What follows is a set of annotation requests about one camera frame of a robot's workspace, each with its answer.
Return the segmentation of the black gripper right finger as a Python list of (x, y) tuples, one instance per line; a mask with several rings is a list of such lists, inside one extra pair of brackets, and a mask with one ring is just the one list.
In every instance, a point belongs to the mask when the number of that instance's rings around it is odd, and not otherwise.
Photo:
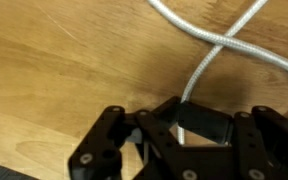
[(190, 102), (179, 125), (216, 143), (229, 143), (236, 180), (288, 180), (288, 119), (267, 106), (230, 116)]

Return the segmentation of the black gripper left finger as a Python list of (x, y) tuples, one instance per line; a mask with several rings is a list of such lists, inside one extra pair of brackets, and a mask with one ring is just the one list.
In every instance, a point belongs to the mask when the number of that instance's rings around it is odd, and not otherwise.
[(68, 160), (70, 180), (123, 180), (122, 148), (129, 144), (143, 163), (132, 180), (198, 180), (198, 165), (170, 128), (181, 104), (172, 97), (149, 111), (106, 107)]

